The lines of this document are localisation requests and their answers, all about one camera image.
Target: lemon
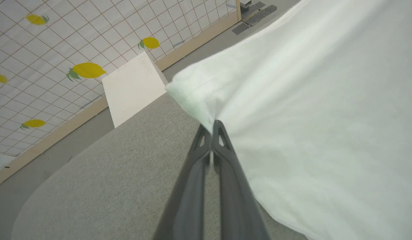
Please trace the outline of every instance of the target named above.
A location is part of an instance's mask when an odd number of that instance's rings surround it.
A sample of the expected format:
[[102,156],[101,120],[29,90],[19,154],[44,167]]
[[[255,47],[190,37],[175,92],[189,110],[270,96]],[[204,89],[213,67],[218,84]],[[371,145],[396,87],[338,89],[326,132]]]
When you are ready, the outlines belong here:
[[25,123],[21,124],[20,128],[21,129],[29,129],[29,128],[38,128],[43,125],[45,125],[46,122],[40,119],[32,119],[29,121],[26,121]]
[[144,38],[138,43],[138,48],[140,49],[140,47],[142,48],[148,47],[150,49],[153,49],[153,48],[160,47],[160,43],[159,43],[159,40],[155,38],[151,38],[151,37]]
[[98,64],[92,62],[85,62],[77,64],[73,68],[70,68],[70,70],[67,73],[67,78],[73,82],[72,79],[80,80],[80,76],[84,78],[95,78],[101,76],[104,73],[107,72],[104,71],[102,67]]
[[49,17],[48,16],[37,16],[34,14],[30,14],[25,17],[30,23],[35,24],[35,25],[44,25],[47,22],[49,22]]
[[0,74],[0,82],[3,83],[3,84],[6,84],[8,82],[8,79],[5,76],[3,76],[2,74]]

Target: lemon print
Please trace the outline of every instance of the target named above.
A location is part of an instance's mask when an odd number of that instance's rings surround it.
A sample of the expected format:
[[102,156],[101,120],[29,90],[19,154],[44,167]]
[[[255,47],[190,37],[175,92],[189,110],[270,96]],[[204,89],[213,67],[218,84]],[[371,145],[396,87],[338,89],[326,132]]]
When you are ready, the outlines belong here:
[[138,43],[138,48],[140,47],[145,48],[148,47],[150,49],[160,47],[159,40],[155,38],[144,38]]
[[48,16],[37,16],[34,14],[30,14],[25,17],[30,23],[35,24],[35,25],[44,25],[47,22],[49,22],[49,17]]
[[32,119],[29,121],[26,121],[25,123],[21,124],[20,128],[25,130],[25,129],[29,129],[29,128],[38,128],[41,127],[43,125],[45,125],[46,122],[40,119]]
[[104,71],[102,67],[98,64],[92,62],[85,62],[77,64],[73,68],[70,68],[70,70],[67,73],[67,78],[73,82],[72,79],[81,80],[80,76],[84,78],[95,78],[101,76],[104,73],[107,72]]
[[8,82],[8,79],[5,76],[3,76],[2,74],[0,74],[0,82],[3,83],[3,84],[6,84]]

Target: grid pattern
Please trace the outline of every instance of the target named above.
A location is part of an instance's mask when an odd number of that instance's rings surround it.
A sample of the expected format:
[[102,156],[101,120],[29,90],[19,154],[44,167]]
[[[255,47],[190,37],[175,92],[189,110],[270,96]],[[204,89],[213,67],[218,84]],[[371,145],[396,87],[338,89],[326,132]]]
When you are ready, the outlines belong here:
[[[99,100],[102,78],[139,53],[158,61],[233,11],[235,0],[0,0],[0,153],[24,153]],[[160,46],[138,47],[147,37]],[[70,81],[84,62],[106,73]],[[21,128],[32,119],[45,124]]]

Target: wooden frame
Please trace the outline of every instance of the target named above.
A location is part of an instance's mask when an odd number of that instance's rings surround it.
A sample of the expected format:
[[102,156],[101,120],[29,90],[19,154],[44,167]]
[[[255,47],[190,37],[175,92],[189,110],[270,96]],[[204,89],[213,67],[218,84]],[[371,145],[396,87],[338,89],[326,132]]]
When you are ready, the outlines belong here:
[[[172,64],[176,63],[186,55],[193,52],[195,49],[210,41],[215,36],[219,35],[226,29],[229,29],[231,26],[241,21],[240,1],[236,0],[236,4],[236,12],[229,13],[225,18],[222,18],[220,21],[218,21],[218,23],[210,26],[197,37],[189,40],[187,43],[183,44],[169,55],[166,55],[164,58],[157,61],[157,67],[161,71],[165,70]],[[37,156],[45,152],[59,140],[63,139],[66,135],[69,135],[72,131],[102,112],[107,107],[107,99],[103,97],[102,99],[98,100],[98,102],[93,103],[80,114],[76,115],[74,118],[62,125],[56,131],[52,132],[38,144],[28,149],[25,153],[13,160],[8,165],[9,168],[3,168],[2,170],[0,170],[0,184],[10,176],[12,176],[14,173],[16,173],[19,169],[23,168],[26,164],[35,159]]]

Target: gray floor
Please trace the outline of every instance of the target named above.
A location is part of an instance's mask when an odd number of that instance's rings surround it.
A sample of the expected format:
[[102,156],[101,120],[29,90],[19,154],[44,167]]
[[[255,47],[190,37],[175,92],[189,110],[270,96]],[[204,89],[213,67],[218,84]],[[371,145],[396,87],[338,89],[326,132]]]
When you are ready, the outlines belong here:
[[[223,32],[166,69],[164,71],[166,78],[170,81],[177,72],[188,65],[236,44],[282,15],[297,2],[297,0],[274,1],[273,4],[277,6],[277,11],[272,15],[239,35],[235,35],[231,31],[232,28]],[[49,176],[112,129],[114,127],[110,111],[106,109],[0,184],[0,240],[10,239],[13,223],[23,204]]]

